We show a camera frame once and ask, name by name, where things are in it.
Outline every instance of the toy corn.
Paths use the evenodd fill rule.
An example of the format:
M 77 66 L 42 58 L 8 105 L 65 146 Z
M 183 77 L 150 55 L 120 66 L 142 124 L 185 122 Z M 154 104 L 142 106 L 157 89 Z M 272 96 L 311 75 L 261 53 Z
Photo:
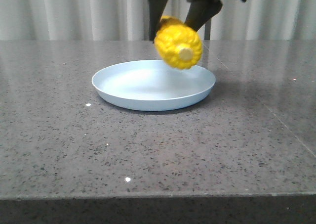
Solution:
M 196 65 L 203 52 L 198 33 L 172 16 L 161 18 L 154 43 L 162 59 L 178 69 Z

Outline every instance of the plate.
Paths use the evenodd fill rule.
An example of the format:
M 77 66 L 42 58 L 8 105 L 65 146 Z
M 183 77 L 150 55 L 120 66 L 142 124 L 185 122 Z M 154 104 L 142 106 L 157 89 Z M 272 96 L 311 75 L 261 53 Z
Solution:
M 203 100 L 215 84 L 209 70 L 171 68 L 162 60 L 115 64 L 92 77 L 98 94 L 119 107 L 140 111 L 180 109 Z

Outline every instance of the light blue plate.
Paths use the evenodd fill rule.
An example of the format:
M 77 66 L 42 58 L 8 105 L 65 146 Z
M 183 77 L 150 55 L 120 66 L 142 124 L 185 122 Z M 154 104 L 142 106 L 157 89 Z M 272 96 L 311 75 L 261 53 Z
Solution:
M 169 67 L 162 60 L 131 61 L 98 71 L 92 84 L 107 102 L 141 111 L 184 108 L 203 100 L 215 84 L 213 73 L 200 66 Z

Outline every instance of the curtain fold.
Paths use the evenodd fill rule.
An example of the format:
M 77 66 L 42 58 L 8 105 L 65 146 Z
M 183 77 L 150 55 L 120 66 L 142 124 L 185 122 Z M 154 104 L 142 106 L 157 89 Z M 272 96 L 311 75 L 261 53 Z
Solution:
M 315 0 L 222 2 L 212 40 L 316 39 Z M 185 20 L 189 6 L 169 0 L 164 14 Z M 147 40 L 148 21 L 147 0 L 0 0 L 0 40 Z

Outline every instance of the countertop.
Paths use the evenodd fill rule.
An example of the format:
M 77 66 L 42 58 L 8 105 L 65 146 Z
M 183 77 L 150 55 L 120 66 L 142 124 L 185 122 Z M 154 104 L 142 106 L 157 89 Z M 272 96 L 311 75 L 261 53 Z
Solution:
M 146 59 L 151 42 L 0 42 L 0 200 L 315 196 L 316 41 L 205 41 L 217 82 L 184 109 L 97 94 L 98 70 Z

